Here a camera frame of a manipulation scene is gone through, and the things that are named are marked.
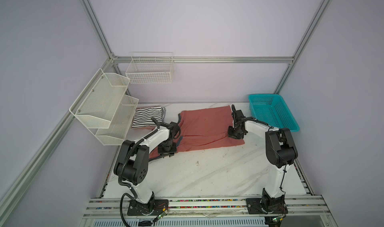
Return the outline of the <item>black white striped tank top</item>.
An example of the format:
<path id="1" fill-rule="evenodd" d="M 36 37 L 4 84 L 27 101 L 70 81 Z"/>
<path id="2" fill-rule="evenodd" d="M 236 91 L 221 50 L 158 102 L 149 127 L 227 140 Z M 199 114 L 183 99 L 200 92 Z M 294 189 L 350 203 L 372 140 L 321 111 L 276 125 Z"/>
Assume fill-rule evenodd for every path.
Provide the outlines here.
<path id="1" fill-rule="evenodd" d="M 153 130 L 157 126 L 153 119 L 161 123 L 164 121 L 165 115 L 166 109 L 161 106 L 139 107 L 135 111 L 131 128 Z"/>

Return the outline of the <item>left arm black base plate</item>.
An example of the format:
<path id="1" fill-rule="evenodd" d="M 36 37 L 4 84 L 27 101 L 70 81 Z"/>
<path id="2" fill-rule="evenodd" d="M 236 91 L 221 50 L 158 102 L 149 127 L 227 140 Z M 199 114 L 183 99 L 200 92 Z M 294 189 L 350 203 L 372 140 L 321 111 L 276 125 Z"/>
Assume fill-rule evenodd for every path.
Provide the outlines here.
<path id="1" fill-rule="evenodd" d="M 164 209 L 168 209 L 168 200 L 152 200 L 147 204 L 143 204 L 137 201 L 130 201 L 129 208 L 127 210 L 128 216 L 158 216 L 164 212 Z"/>

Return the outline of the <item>dusty red tank top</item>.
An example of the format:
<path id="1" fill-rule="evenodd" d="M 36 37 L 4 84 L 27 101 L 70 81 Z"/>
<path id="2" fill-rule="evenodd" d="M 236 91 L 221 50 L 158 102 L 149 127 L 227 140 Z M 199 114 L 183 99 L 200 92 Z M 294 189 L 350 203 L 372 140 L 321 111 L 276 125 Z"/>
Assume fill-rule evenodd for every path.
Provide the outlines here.
<path id="1" fill-rule="evenodd" d="M 178 152 L 244 145 L 244 140 L 228 137 L 228 127 L 233 125 L 229 105 L 200 110 L 184 110 L 178 114 L 180 137 L 174 142 Z"/>

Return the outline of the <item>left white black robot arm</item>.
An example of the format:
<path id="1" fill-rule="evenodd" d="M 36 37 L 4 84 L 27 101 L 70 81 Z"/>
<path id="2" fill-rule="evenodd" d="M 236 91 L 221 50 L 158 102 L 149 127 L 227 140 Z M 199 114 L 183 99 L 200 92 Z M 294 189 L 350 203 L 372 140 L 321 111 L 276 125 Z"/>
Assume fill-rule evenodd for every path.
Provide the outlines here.
<path id="1" fill-rule="evenodd" d="M 148 135 L 137 141 L 126 140 L 121 145 L 114 166 L 118 184 L 131 191 L 130 197 L 141 204 L 148 204 L 154 198 L 145 177 L 149 171 L 150 153 L 156 151 L 160 158 L 171 157 L 177 152 L 175 142 L 181 129 L 175 122 L 159 123 Z"/>

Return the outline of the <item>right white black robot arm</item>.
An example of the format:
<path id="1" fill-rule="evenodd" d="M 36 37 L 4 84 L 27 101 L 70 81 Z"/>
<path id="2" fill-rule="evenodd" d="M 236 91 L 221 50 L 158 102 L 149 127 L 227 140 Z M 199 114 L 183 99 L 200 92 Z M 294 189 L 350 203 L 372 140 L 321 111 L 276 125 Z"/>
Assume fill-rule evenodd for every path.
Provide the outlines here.
<path id="1" fill-rule="evenodd" d="M 288 128 L 274 127 L 255 117 L 244 116 L 234 104 L 231 106 L 233 125 L 228 127 L 228 137 L 242 140 L 253 133 L 265 140 L 265 152 L 272 165 L 267 184 L 263 188 L 259 211 L 271 214 L 285 208 L 284 179 L 290 166 L 298 157 L 292 133 Z"/>

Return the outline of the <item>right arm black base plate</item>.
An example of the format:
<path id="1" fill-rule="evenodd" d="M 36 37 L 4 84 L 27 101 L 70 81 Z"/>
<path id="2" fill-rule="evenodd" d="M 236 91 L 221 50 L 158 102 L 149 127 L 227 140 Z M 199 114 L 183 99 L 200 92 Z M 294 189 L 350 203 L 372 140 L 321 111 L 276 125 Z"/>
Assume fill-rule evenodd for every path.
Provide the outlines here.
<path id="1" fill-rule="evenodd" d="M 248 213 L 251 215 L 287 214 L 288 209 L 284 196 L 280 198 L 266 197 L 246 199 Z"/>

